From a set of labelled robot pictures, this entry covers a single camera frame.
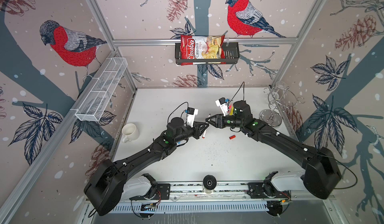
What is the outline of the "yellow highlighter pen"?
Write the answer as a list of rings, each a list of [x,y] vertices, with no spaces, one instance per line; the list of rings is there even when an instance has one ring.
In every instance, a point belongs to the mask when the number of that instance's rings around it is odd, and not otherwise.
[[[231,106],[229,114],[230,114],[230,116],[232,116],[234,114],[234,106]]]

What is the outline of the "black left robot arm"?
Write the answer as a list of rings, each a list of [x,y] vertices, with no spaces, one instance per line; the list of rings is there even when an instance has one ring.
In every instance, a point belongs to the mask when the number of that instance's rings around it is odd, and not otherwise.
[[[178,142],[188,141],[191,137],[199,139],[208,127],[209,124],[205,122],[194,122],[188,126],[182,118],[172,118],[167,129],[147,148],[122,160],[102,161],[84,189],[95,212],[99,216],[108,214],[120,202],[129,179],[169,156],[177,149]]]

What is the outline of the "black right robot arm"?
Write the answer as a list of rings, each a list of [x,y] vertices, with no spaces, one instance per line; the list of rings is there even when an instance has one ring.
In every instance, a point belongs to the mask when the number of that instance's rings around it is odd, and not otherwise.
[[[317,150],[281,134],[268,123],[254,118],[246,101],[235,102],[232,115],[212,115],[206,122],[218,129],[239,128],[247,137],[278,150],[304,169],[296,175],[274,173],[268,177],[277,191],[306,189],[325,200],[342,178],[337,160],[328,148]]]

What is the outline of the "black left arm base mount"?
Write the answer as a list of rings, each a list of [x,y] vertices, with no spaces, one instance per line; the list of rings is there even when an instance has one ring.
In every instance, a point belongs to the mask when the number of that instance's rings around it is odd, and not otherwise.
[[[155,191],[150,190],[145,196],[136,196],[129,198],[132,201],[158,201],[168,200],[170,198],[171,184],[158,184]]]

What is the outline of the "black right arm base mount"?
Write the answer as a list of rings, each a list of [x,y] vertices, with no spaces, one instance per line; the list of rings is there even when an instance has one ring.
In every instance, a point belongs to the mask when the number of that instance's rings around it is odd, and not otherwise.
[[[251,199],[290,199],[289,191],[280,192],[272,184],[264,182],[250,182],[247,194]]]

